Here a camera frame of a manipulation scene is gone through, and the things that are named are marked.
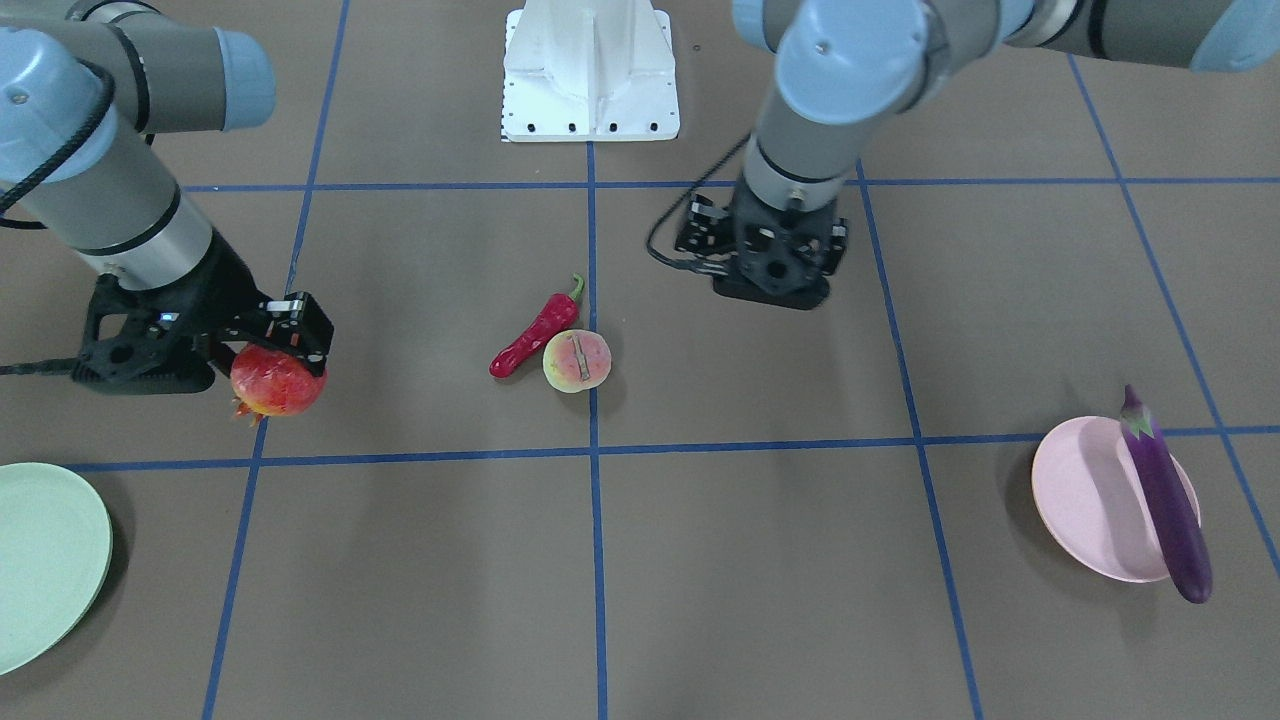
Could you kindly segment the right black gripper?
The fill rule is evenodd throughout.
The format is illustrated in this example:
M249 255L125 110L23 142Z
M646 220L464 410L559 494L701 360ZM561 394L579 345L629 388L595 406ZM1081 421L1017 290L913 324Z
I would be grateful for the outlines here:
M307 292L270 299L219 231L182 278L150 291L150 333L164 366L230 364L227 342L257 345L293 357L314 377L326 372L334 325Z

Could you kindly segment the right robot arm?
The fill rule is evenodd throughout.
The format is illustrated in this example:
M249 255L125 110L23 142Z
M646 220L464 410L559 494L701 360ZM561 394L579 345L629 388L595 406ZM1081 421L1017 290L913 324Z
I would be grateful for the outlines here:
M275 105L271 60L246 33L145 1L3 4L3 209L19 206L97 275L77 355L14 373L200 392L246 342L323 375L326 314L308 293L261 292L148 143L259 127Z

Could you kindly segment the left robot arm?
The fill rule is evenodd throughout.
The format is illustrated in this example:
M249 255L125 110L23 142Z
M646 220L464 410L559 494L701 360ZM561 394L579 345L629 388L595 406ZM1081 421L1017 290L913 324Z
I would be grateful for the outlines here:
M710 224L713 290L810 310L847 245L836 197L870 137L1001 46L1192 72L1277 53L1275 1L736 1L774 58L730 205Z

